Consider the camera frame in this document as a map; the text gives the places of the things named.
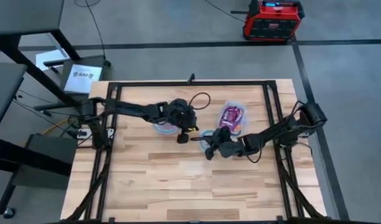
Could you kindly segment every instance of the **wooden tabletop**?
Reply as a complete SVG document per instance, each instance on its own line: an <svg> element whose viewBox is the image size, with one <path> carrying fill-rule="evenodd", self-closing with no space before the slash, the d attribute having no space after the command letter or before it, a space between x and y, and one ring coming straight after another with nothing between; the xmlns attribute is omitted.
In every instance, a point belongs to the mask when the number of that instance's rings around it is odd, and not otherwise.
<svg viewBox="0 0 381 224"><path fill-rule="evenodd" d="M276 81L286 116L296 101L293 83ZM90 97L106 97L107 86L108 82L93 83ZM209 93L212 100L209 107L196 112L200 130L216 128L226 100L240 102L247 108L247 125L242 134L258 133L269 127L261 86L124 87L121 100L139 104L175 98L190 100L201 91ZM203 106L206 101L206 97L200 96L193 106ZM103 220L116 217L117 222L246 221L285 216L271 142L263 148L262 158L256 164L245 157L224 159L218 152L208 161L197 142L179 145L176 135L164 136L142 119L118 116ZM94 154L90 148L77 150L62 218L68 217L87 193ZM325 214L310 150L297 145L292 155L301 191Z"/></svg>

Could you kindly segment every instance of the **red portable power station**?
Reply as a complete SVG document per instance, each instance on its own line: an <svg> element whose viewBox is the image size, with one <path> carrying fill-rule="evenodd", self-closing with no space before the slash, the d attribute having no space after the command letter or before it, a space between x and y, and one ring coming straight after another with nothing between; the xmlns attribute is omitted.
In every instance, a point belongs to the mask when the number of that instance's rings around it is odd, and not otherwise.
<svg viewBox="0 0 381 224"><path fill-rule="evenodd" d="M251 0L243 36L247 40L287 41L304 16L299 1Z"/></svg>

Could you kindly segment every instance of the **black table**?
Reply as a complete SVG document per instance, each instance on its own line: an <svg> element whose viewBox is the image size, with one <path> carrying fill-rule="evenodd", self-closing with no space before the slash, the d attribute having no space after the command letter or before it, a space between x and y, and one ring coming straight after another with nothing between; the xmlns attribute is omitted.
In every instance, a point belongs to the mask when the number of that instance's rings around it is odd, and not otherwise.
<svg viewBox="0 0 381 224"><path fill-rule="evenodd" d="M22 35L51 33L74 61L81 60L73 46L59 29L63 0L3 0L0 1L0 50L16 63L27 65L27 73L66 104L76 101L37 68L19 50Z"/></svg>
<svg viewBox="0 0 381 224"><path fill-rule="evenodd" d="M25 65L0 63L0 122L23 81L26 69ZM0 139L0 170L12 172L0 200L0 215L6 211L16 185L29 185L28 182L34 185L37 179L45 180L40 176L46 172L59 174L53 177L54 179L70 175L77 141L54 138L52 146L55 147L52 147L51 144L48 144L50 140L48 137L31 135L26 147L23 148ZM73 148L73 150L65 150L64 153L59 150L68 148Z"/></svg>
<svg viewBox="0 0 381 224"><path fill-rule="evenodd" d="M0 122L23 81L25 65L0 63Z"/></svg>

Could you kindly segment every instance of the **concrete floor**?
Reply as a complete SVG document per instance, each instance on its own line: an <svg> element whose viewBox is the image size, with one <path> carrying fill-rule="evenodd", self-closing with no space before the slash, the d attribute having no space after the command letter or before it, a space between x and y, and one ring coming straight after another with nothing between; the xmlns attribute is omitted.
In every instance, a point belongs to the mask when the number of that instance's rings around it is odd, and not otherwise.
<svg viewBox="0 0 381 224"><path fill-rule="evenodd" d="M225 11L245 11L249 0L211 2ZM302 2L306 17L296 33L299 40L381 39L381 0ZM203 0L102 0L92 9L105 44L242 40L242 23ZM65 3L61 29L73 45L100 43L89 11L73 1ZM44 34L21 41L21 46L39 45L51 41ZM302 46L300 50L314 97L329 119L324 130L349 215L352 220L381 222L381 45ZM24 52L33 61L37 53ZM100 53L79 51L81 56ZM185 79L191 73L199 79L292 78L299 99L306 99L290 46L117 49L107 50L106 55L113 64L108 80ZM0 53L0 62L10 60ZM56 101L28 75L21 89ZM25 95L22 102L43 103ZM51 120L62 119L54 115ZM30 134L49 126L11 105L0 125L0 138L23 144ZM319 158L315 163L330 213ZM0 172L0 197L8 178ZM62 190L18 187L10 203L18 213L12 220L0 217L0 223L55 222L64 195Z"/></svg>

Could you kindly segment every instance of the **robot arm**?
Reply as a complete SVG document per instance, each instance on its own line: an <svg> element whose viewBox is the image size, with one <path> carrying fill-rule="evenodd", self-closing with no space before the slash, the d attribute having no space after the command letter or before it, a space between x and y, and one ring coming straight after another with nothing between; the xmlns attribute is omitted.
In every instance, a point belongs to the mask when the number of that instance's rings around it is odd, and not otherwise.
<svg viewBox="0 0 381 224"><path fill-rule="evenodd" d="M212 136L191 138L191 140L204 140L209 144L210 147L205 151L208 160L213 158L216 150L219 150L225 158L249 156L258 153L267 142L273 139L277 139L280 145L294 146L298 140L298 135L302 133L313 134L316 128L324 125L327 121L320 106L316 103L302 103L297 109L295 107L290 115L284 117L277 124L260 133L238 137L237 141L230 138L230 130L227 127L218 128ZM296 120L294 115L298 111L300 112L300 118Z"/></svg>
<svg viewBox="0 0 381 224"><path fill-rule="evenodd" d="M97 115L96 105L104 105L104 111ZM191 131L198 131L196 125L197 117L192 106L184 99L175 99L170 103L160 102L149 105L138 105L114 99L91 98L86 105L87 113L81 117L81 122L87 124L93 135L93 148L99 148L108 144L108 134L101 127L100 120L111 114L121 114L142 118L153 124L169 123L181 129L177 142L183 144L188 142Z"/></svg>

